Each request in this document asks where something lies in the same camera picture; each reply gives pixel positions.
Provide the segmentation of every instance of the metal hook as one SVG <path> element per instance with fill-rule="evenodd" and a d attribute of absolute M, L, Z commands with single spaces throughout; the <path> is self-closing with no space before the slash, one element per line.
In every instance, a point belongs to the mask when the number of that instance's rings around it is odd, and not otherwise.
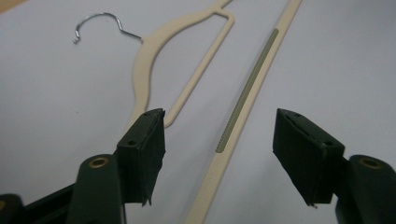
<path fill-rule="evenodd" d="M 113 15 L 113 14 L 111 14 L 111 13 L 108 13 L 108 12 L 98 12 L 98 13 L 91 14 L 91 15 L 85 17 L 84 20 L 82 20 L 82 21 L 77 25 L 77 27 L 76 27 L 76 37 L 77 37 L 77 39 L 74 39 L 74 40 L 73 40 L 73 43 L 77 44 L 77 43 L 80 41 L 80 39 L 81 39 L 81 37 L 80 37 L 80 35 L 79 35 L 79 32 L 78 32 L 78 31 L 79 31 L 79 28 L 81 27 L 81 25 L 82 25 L 85 21 L 89 20 L 90 18 L 97 17 L 97 16 L 109 16 L 109 17 L 113 18 L 114 20 L 117 21 L 117 24 L 119 25 L 120 31 L 121 31 L 123 34 L 125 34 L 125 35 L 130 35 L 130 36 L 132 36 L 132 37 L 134 37 L 134 38 L 142 39 L 142 37 L 140 37 L 140 36 L 138 36 L 138 35 L 134 35 L 134 34 L 131 34 L 131 33 L 128 33 L 128 32 L 126 32 L 126 31 L 124 31 L 124 30 L 122 29 L 121 22 L 120 22 L 119 18 L 117 18 L 115 15 Z"/>

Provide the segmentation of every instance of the beige clothes hanger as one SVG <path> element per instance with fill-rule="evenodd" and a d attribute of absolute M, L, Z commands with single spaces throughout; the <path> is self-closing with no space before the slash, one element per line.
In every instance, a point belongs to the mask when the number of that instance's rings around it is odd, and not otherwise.
<path fill-rule="evenodd" d="M 219 15 L 227 19 L 224 27 L 216 37 L 212 46 L 207 51 L 204 58 L 199 63 L 194 74 L 191 76 L 189 82 L 184 87 L 182 93 L 178 96 L 176 102 L 172 108 L 167 112 L 167 116 L 164 119 L 164 126 L 169 127 L 177 117 L 183 105 L 189 98 L 192 90 L 198 83 L 200 77 L 208 67 L 210 61 L 214 57 L 215 53 L 219 49 L 219 46 L 223 42 L 226 35 L 231 30 L 234 17 L 231 12 L 224 10 L 223 8 L 229 4 L 232 0 L 218 0 L 214 5 L 208 7 L 199 12 L 195 12 L 173 21 L 166 23 L 164 26 L 157 29 L 152 35 L 142 38 L 143 46 L 137 53 L 134 60 L 134 95 L 135 104 L 134 112 L 129 120 L 128 129 L 132 126 L 134 121 L 144 112 L 146 112 L 149 105 L 149 93 L 150 93 L 150 77 L 152 65 L 163 46 L 173 36 L 177 35 L 184 29 L 187 29 L 194 24 L 204 21 L 213 15 Z"/>
<path fill-rule="evenodd" d="M 268 39 L 219 141 L 218 148 L 216 149 L 217 153 L 210 163 L 204 181 L 198 190 L 198 194 L 187 216 L 186 223 L 204 223 L 206 214 L 215 198 L 221 179 L 233 155 L 239 135 L 248 119 L 248 114 L 253 107 L 271 63 L 276 56 L 276 52 L 289 29 L 301 1 L 289 0 L 288 6 Z"/>

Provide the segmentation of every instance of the wooden surface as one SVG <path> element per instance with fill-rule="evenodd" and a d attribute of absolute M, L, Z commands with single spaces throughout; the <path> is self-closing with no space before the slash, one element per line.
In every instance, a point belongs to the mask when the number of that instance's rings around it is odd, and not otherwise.
<path fill-rule="evenodd" d="M 25 0 L 0 0 L 0 13 L 3 13 L 13 7 L 23 3 Z"/>

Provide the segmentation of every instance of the white surface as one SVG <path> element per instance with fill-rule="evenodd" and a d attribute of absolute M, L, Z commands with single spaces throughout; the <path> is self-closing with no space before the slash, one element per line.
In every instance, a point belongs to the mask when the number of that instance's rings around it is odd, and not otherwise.
<path fill-rule="evenodd" d="M 90 156 L 112 153 L 134 106 L 140 43 L 175 17 L 214 1 L 32 0 L 0 15 L 0 192 L 25 203 L 75 181 Z M 220 135 L 287 1 L 238 1 L 235 25 L 175 123 L 153 205 L 130 223 L 183 223 Z M 336 223 L 334 206 L 307 207 L 272 153 L 276 109 L 313 120 L 355 154 L 396 167 L 396 2 L 304 0 L 247 120 L 206 223 Z M 149 108 L 167 109 L 224 20 L 173 38 L 154 65 Z"/>

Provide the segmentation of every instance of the green strip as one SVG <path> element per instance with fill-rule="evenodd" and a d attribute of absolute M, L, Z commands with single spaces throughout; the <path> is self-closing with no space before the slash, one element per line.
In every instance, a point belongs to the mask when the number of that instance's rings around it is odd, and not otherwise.
<path fill-rule="evenodd" d="M 242 108 L 245 104 L 246 99 L 250 93 L 251 88 L 253 87 L 254 82 L 256 81 L 257 75 L 262 68 L 262 64 L 264 63 L 265 59 L 267 58 L 268 52 L 270 51 L 271 47 L 276 40 L 277 34 L 279 31 L 275 29 L 272 33 L 270 38 L 267 41 L 264 49 L 262 50 L 262 54 L 260 55 L 259 60 L 256 62 L 256 65 L 253 68 L 253 71 L 250 74 L 250 77 L 247 80 L 247 84 L 245 88 L 242 90 L 241 96 L 239 96 L 238 103 L 236 103 L 235 108 L 233 109 L 233 113 L 231 114 L 230 119 L 228 120 L 227 126 L 224 130 L 224 133 L 219 141 L 218 148 L 216 152 L 221 153 L 224 151 L 225 146 L 227 145 L 228 139 L 230 138 L 231 132 L 233 131 L 233 127 L 235 126 L 236 121 L 238 120 L 239 115 L 241 114 Z"/>

